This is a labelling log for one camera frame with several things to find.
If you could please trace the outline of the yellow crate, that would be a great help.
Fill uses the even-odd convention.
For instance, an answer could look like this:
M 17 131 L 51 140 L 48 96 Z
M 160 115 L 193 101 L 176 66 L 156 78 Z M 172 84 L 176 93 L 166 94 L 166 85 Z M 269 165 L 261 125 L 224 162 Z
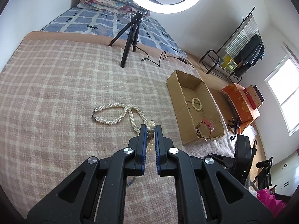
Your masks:
M 232 72 L 237 67 L 237 64 L 230 55 L 226 54 L 223 57 L 221 67 L 228 72 Z

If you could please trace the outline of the blue patterned bed sheet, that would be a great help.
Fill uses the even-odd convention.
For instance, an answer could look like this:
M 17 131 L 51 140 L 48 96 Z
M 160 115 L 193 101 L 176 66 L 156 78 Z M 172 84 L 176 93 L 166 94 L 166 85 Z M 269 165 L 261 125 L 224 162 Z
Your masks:
M 129 22 L 129 15 L 73 7 L 46 25 L 42 31 L 115 37 Z M 152 17 L 142 18 L 137 42 L 179 57 L 187 57 L 164 27 Z

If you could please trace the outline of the beige checked blanket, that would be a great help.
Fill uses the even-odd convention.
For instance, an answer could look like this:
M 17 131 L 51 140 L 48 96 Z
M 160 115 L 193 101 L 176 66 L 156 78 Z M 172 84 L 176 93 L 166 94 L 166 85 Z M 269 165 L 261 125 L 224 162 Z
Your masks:
M 1 71 L 1 187 L 21 216 L 88 157 L 110 157 L 136 135 L 129 117 L 115 125 L 92 119 L 112 103 L 137 106 L 162 127 L 175 147 L 192 156 L 233 156 L 229 136 L 183 145 L 166 84 L 176 70 L 192 75 L 191 65 L 147 48 L 151 61 L 103 36 L 30 32 Z

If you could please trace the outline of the open cardboard box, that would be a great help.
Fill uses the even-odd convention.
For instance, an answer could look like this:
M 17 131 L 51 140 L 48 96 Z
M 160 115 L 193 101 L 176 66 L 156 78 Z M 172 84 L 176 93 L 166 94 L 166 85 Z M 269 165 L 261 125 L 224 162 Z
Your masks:
M 225 136 L 224 121 L 217 103 L 202 79 L 177 70 L 166 83 L 184 145 Z M 196 126 L 202 119 L 207 119 L 214 126 L 209 139 L 197 134 Z

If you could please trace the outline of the black clothes rack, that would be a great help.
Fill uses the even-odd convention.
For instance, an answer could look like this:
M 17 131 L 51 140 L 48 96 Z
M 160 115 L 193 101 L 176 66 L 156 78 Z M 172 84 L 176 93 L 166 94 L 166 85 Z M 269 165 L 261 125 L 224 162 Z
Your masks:
M 228 82 L 242 81 L 242 76 L 265 55 L 266 47 L 252 9 L 241 24 L 218 49 L 208 50 L 199 60 L 206 74 L 220 76 Z

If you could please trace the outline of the striped white towel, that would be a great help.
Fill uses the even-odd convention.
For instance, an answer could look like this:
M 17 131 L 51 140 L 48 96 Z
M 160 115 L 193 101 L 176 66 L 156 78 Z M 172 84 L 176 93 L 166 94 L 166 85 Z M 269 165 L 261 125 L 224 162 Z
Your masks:
M 259 34 L 258 26 L 254 16 L 250 14 L 224 45 L 225 52 L 235 58 L 255 34 Z

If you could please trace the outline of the window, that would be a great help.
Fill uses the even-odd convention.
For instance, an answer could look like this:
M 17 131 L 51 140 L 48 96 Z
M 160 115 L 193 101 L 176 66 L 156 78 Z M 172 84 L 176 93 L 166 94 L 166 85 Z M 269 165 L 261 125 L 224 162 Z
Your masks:
M 298 58 L 283 44 L 285 56 L 265 79 L 284 118 L 288 134 L 298 130 Z

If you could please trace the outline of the red strap watch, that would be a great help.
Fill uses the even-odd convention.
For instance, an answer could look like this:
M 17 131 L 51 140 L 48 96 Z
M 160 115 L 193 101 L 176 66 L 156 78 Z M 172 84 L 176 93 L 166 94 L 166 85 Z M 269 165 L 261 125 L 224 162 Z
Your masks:
M 214 126 L 207 119 L 202 119 L 196 126 L 196 131 L 199 137 L 209 139 L 214 131 Z

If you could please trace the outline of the stacked boxes on table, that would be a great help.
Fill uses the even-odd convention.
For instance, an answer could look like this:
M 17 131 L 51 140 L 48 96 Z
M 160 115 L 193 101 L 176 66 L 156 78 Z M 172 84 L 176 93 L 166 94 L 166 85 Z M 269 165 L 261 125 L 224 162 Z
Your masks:
M 257 109 L 263 104 L 265 99 L 256 85 L 250 85 L 243 91 L 253 109 Z

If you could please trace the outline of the dark hanging clothes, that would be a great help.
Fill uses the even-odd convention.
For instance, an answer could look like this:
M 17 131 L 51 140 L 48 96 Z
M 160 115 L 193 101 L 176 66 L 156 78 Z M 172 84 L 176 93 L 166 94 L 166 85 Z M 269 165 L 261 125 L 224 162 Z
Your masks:
M 265 46 L 260 35 L 254 34 L 245 47 L 236 55 L 234 61 L 237 67 L 234 73 L 237 77 L 241 77 L 250 67 L 253 67 L 258 60 L 262 60 L 265 55 Z

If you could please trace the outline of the small black floor tripod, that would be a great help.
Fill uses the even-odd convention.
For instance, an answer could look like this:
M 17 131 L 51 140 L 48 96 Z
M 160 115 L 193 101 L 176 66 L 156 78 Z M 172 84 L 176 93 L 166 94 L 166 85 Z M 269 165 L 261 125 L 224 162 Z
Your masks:
M 238 129 L 240 127 L 240 123 L 238 120 L 229 120 L 228 126 L 233 130 L 234 134 L 238 133 Z

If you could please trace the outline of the black tripod stand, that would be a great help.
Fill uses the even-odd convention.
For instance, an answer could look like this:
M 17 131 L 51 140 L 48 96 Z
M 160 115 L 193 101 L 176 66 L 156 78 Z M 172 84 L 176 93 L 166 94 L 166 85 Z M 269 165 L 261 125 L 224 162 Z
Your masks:
M 129 30 L 129 34 L 124 48 L 124 53 L 120 64 L 122 68 L 124 68 L 126 65 L 127 57 L 130 52 L 131 46 L 133 46 L 133 52 L 136 51 L 138 33 L 139 33 L 142 17 L 143 14 L 141 12 L 137 12 L 133 18 L 130 18 L 130 22 L 126 24 L 123 27 L 123 29 L 108 44 L 108 46 L 112 46 L 127 30 Z

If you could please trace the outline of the orange cloth covered table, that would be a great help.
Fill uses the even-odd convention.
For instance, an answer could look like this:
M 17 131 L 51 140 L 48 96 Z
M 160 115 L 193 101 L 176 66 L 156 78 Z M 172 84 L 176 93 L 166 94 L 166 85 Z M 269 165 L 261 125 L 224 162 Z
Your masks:
M 245 88 L 237 83 L 230 83 L 221 90 L 228 96 L 238 114 L 240 124 L 238 134 L 241 134 L 247 126 L 252 124 L 261 115 L 258 109 L 253 109 L 244 90 Z

